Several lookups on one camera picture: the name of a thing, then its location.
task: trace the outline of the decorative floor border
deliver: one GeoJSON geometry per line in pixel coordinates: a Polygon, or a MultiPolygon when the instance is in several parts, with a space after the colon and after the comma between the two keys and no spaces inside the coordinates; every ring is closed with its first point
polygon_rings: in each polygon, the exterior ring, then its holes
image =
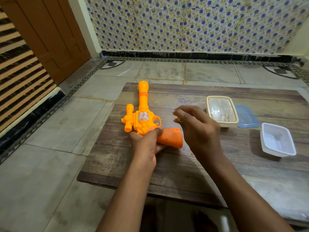
{"type": "Polygon", "coordinates": [[[306,70],[293,63],[280,62],[255,62],[255,61],[224,61],[224,60],[197,60],[197,59],[165,59],[165,58],[130,58],[130,57],[103,57],[102,61],[95,66],[86,76],[71,89],[59,102],[57,102],[48,112],[46,112],[31,128],[29,128],[14,144],[12,144],[1,156],[1,163],[9,157],[37,128],[39,128],[62,104],[64,104],[97,70],[99,70],[107,60],[123,61],[152,61],[152,62],[190,62],[190,63],[216,63],[216,64],[240,64],[240,65],[260,65],[260,66],[287,66],[309,86],[309,74],[306,70]]]}

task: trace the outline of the toy gun sticker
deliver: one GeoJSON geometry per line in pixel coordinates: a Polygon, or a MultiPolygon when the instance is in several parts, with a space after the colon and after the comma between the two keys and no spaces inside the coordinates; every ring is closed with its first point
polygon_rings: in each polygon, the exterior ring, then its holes
{"type": "MultiPolygon", "coordinates": [[[[128,104],[126,107],[127,114],[121,119],[121,122],[125,124],[125,131],[131,132],[132,126],[138,134],[145,136],[147,132],[154,130],[161,126],[161,119],[155,116],[148,107],[148,89],[149,85],[146,81],[140,81],[138,83],[139,91],[139,106],[138,111],[134,112],[134,106],[128,104]]],[[[164,145],[182,148],[183,139],[180,129],[163,129],[163,133],[157,138],[158,143],[164,145]]]]}

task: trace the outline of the wooden board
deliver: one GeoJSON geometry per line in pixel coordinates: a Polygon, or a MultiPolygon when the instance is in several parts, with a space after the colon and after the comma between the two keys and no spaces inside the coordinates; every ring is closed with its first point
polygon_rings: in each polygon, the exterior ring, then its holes
{"type": "MultiPolygon", "coordinates": [[[[95,145],[81,169],[78,180],[116,188],[128,168],[132,149],[121,118],[126,105],[137,110],[137,83],[126,83],[95,145]]],[[[262,151],[260,127],[222,130],[224,154],[257,192],[284,218],[309,223],[309,104],[294,90],[149,84],[149,109],[165,128],[181,127],[172,122],[174,108],[198,105],[205,98],[224,95],[248,106],[260,122],[287,127],[297,155],[279,158],[262,151]]],[[[196,160],[188,145],[167,147],[157,155],[157,166],[148,188],[149,195],[211,207],[226,207],[220,192],[196,160]]]]}

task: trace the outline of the blue flower pattern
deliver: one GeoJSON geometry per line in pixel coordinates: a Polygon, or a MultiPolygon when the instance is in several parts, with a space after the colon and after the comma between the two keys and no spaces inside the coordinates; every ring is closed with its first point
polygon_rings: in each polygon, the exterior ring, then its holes
{"type": "Polygon", "coordinates": [[[309,0],[85,0],[103,50],[280,53],[309,0]]]}

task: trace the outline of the wooden door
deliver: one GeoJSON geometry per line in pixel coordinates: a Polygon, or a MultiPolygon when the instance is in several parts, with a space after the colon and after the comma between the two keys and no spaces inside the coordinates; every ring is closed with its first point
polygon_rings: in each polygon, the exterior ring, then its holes
{"type": "Polygon", "coordinates": [[[91,58],[68,0],[0,5],[57,85],[91,58]]]}

